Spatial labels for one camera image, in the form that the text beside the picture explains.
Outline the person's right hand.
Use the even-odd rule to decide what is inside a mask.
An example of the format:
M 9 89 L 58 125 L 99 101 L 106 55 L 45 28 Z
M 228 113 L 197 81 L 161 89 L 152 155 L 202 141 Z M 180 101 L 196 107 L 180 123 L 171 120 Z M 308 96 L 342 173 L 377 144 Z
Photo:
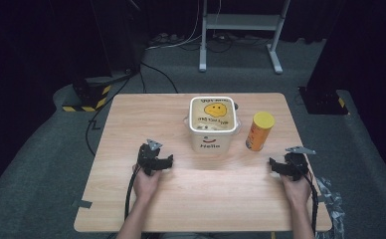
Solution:
M 310 185 L 304 177 L 300 180 L 292 181 L 287 176 L 281 176 L 285 187 L 289 204 L 292 207 L 305 207 L 310 198 Z

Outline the person's left hand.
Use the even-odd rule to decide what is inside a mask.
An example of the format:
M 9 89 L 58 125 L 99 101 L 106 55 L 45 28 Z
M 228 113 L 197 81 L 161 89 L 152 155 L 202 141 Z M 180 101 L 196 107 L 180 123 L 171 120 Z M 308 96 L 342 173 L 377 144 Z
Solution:
M 136 173 L 133 187 L 137 199 L 150 200 L 157 189 L 161 171 L 158 170 L 152 175 L 147 175 L 138 164 L 133 167 L 133 171 Z

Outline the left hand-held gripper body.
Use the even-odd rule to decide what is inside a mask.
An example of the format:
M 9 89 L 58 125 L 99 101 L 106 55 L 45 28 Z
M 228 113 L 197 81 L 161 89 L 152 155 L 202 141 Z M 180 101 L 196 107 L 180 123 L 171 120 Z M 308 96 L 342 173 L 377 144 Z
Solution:
M 138 152 L 137 164 L 144 170 L 147 175 L 151 175 L 153 170 L 162 170 L 163 162 L 158 158 L 161 143 L 148 139 Z

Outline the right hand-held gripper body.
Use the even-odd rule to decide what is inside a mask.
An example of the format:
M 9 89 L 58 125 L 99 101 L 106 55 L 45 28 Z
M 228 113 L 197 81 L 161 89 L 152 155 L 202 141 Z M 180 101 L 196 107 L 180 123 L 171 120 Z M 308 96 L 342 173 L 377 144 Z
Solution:
M 304 146 L 293 146 L 286 149 L 286 163 L 293 169 L 292 180 L 298 181 L 309 172 L 306 154 L 316 154 L 313 149 Z

